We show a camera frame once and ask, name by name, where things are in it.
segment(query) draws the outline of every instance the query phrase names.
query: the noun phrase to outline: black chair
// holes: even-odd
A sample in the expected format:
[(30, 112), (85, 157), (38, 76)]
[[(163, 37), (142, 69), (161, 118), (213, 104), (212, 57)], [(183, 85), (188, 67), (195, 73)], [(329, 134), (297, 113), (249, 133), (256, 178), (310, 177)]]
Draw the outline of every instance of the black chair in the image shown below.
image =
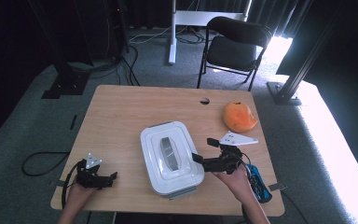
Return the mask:
[[(211, 31), (220, 35), (215, 36), (209, 44)], [(246, 79), (243, 83), (252, 77), (248, 88), (250, 91), (271, 37), (269, 28), (264, 25), (227, 17), (211, 19), (206, 27), (205, 48), (202, 53), (197, 89), (200, 88), (201, 76), (206, 73), (206, 67), (210, 67), (244, 75)]]

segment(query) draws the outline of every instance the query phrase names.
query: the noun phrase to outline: white desk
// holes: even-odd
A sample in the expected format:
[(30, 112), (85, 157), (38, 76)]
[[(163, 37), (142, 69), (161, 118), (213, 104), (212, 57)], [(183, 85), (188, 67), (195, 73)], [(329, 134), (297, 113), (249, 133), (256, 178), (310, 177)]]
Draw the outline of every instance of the white desk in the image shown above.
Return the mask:
[(170, 48), (170, 64), (176, 61), (176, 25), (206, 26), (208, 21), (217, 16), (229, 17), (231, 19), (246, 21), (252, 0), (247, 2), (242, 13), (234, 12), (209, 12), (209, 11), (183, 11), (176, 10), (176, 0), (172, 0), (172, 37)]

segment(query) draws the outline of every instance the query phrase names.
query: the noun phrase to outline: metal stand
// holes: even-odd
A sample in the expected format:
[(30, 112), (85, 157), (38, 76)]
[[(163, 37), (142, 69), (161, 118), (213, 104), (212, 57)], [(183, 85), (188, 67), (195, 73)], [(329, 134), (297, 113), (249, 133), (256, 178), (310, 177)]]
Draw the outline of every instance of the metal stand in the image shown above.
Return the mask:
[(54, 84), (43, 94), (42, 99), (58, 99), (61, 95), (83, 94), (90, 74), (76, 74), (69, 66), (39, 0), (28, 0), (26, 10), (58, 72)]
[(282, 83), (282, 82), (268, 82), (267, 83), (269, 92), (271, 93), (275, 104), (276, 105), (301, 105), (301, 101), (298, 98), (296, 93), (294, 93), (292, 96), (290, 96), (289, 99), (286, 99), (286, 97), (284, 97), (280, 94), (280, 93), (282, 93), (282, 87), (284, 86), (284, 84), (285, 83)]

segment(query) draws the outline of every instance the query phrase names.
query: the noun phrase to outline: tripod base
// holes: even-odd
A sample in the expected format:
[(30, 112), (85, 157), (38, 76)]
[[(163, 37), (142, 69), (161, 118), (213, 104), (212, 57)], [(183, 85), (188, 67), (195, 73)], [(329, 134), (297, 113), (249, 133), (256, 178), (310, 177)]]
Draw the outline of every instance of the tripod base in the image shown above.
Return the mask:
[(269, 92), (274, 99), (276, 105), (301, 105), (301, 101), (298, 98), (297, 94), (294, 94), (291, 99), (285, 100), (279, 94), (279, 91), (282, 89), (284, 83), (282, 82), (267, 82)]
[(86, 88), (90, 73), (77, 73), (73, 84), (68, 84), (58, 75), (49, 91), (43, 93), (42, 99), (59, 99), (61, 95), (81, 95)]

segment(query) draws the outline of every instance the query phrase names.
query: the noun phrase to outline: chair backrest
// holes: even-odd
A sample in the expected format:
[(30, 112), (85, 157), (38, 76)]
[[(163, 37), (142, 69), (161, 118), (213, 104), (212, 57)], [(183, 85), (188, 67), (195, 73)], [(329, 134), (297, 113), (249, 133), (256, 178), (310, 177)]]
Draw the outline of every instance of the chair backrest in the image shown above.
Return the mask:
[(207, 34), (209, 30), (214, 30), (233, 41), (257, 45), (262, 48), (265, 48), (272, 38), (272, 34), (267, 26), (238, 21), (227, 17), (215, 17), (211, 19), (207, 24)]

